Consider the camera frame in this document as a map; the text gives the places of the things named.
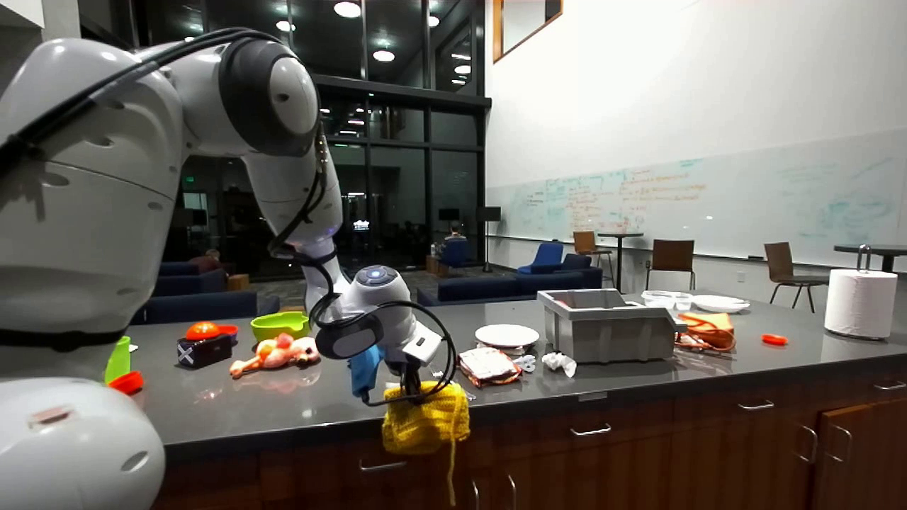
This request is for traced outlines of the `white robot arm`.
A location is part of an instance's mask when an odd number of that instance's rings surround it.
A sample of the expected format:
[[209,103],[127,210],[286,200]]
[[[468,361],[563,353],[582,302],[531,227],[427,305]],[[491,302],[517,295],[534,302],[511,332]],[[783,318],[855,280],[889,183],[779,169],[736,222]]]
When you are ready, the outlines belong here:
[[[390,266],[345,276],[339,178],[301,57],[254,28],[216,28],[127,50],[86,38],[40,42],[0,98],[0,335],[12,348],[93,348],[150,300],[192,157],[245,164],[304,268],[321,353],[376,351],[410,397],[450,346]],[[86,375],[0,380],[4,510],[150,510],[178,450],[269,444],[293,423],[240,430],[235,413],[140,406]]]

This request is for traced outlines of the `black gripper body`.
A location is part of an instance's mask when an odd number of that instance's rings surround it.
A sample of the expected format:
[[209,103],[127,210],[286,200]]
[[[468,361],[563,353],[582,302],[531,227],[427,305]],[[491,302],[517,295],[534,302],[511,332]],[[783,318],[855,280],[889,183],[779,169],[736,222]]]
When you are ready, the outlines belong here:
[[402,369],[402,390],[407,399],[423,399],[423,380],[419,380],[419,361],[407,361],[406,369]]

